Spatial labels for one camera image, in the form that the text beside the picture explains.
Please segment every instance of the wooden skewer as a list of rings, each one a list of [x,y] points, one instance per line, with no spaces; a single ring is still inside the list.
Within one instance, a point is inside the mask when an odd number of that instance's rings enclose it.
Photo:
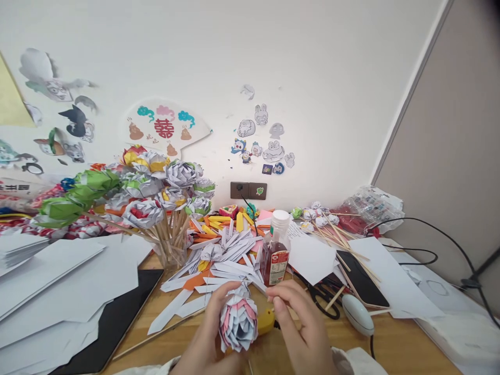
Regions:
[[[164,333],[167,333],[168,331],[171,331],[171,330],[173,330],[173,329],[177,328],[177,327],[178,327],[178,326],[180,326],[181,324],[183,324],[183,323],[185,323],[186,321],[188,321],[188,320],[190,320],[190,319],[194,318],[195,316],[200,315],[200,314],[201,314],[201,313],[203,313],[204,311],[205,311],[205,309],[203,308],[203,309],[201,309],[200,311],[197,311],[197,312],[195,312],[195,313],[192,313],[191,315],[186,316],[184,319],[179,320],[177,323],[174,323],[174,324],[172,324],[171,326],[168,326],[168,327],[166,327],[166,328],[162,329],[161,331],[159,331],[159,332],[155,333],[154,335],[152,335],[152,336],[148,337],[147,339],[145,339],[145,340],[141,341],[139,344],[136,344],[136,345],[134,345],[133,347],[131,347],[131,348],[127,349],[126,351],[124,351],[123,353],[120,353],[120,354],[118,354],[117,356],[114,356],[114,358],[112,359],[112,361],[116,361],[116,360],[120,359],[121,357],[123,357],[123,356],[125,356],[125,355],[129,354],[130,352],[133,352],[134,350],[139,349],[141,346],[143,346],[143,345],[147,344],[148,342],[153,341],[154,339],[156,339],[157,337],[159,337],[159,336],[163,335]]]

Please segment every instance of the desk surface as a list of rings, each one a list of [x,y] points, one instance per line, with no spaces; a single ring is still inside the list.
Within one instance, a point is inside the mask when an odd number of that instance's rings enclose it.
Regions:
[[[143,262],[140,268],[155,269],[161,268],[161,266],[156,255],[152,255]],[[163,281],[153,291],[116,354],[147,338],[150,324],[178,294],[179,291],[162,292],[159,287]],[[250,290],[259,311],[272,307],[272,304],[268,303],[267,299],[253,285],[250,286]],[[199,294],[195,292],[188,301],[197,297]],[[361,347],[370,353],[369,339],[358,333],[344,316],[342,309],[340,310],[342,315],[339,320],[324,317],[330,344],[345,351]],[[171,358],[181,355],[196,332],[203,316],[201,314],[188,320],[178,328],[110,363],[103,375],[112,375],[130,367],[163,365]],[[174,316],[168,326],[179,320],[178,316]],[[461,374],[414,321],[393,319],[390,314],[374,316],[373,321],[375,323],[375,356],[388,374]],[[277,329],[259,337],[250,347],[248,356],[255,375],[293,374],[283,337]],[[248,366],[245,373],[250,374]]]

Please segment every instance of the finger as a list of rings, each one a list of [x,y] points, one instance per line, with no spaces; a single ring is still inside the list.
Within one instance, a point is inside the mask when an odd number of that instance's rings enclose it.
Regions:
[[[305,327],[313,327],[316,323],[316,307],[303,297],[301,293],[295,289],[280,285],[272,288],[267,288],[266,294],[270,297],[281,297],[282,300],[288,302],[295,310],[302,325]]]

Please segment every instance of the rabbit sticker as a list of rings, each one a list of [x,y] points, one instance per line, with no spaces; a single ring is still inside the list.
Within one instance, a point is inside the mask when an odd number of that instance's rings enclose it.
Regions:
[[[255,106],[255,121],[257,122],[257,125],[267,124],[269,115],[267,114],[266,108],[267,106],[265,104],[262,104],[262,109],[260,109],[259,105]]]
[[[286,166],[292,168],[295,165],[295,155],[293,153],[289,153],[285,155]]]
[[[278,141],[269,142],[269,148],[262,153],[262,157],[268,162],[281,160],[284,155],[285,150]]]
[[[238,127],[238,135],[246,137],[255,133],[255,123],[252,120],[243,120]]]

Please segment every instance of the computer mouse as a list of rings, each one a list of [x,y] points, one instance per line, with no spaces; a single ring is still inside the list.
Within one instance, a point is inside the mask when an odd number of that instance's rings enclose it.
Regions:
[[[360,300],[351,294],[344,294],[342,297],[342,307],[344,308],[345,315],[359,333],[365,336],[373,335],[375,331],[373,320]]]

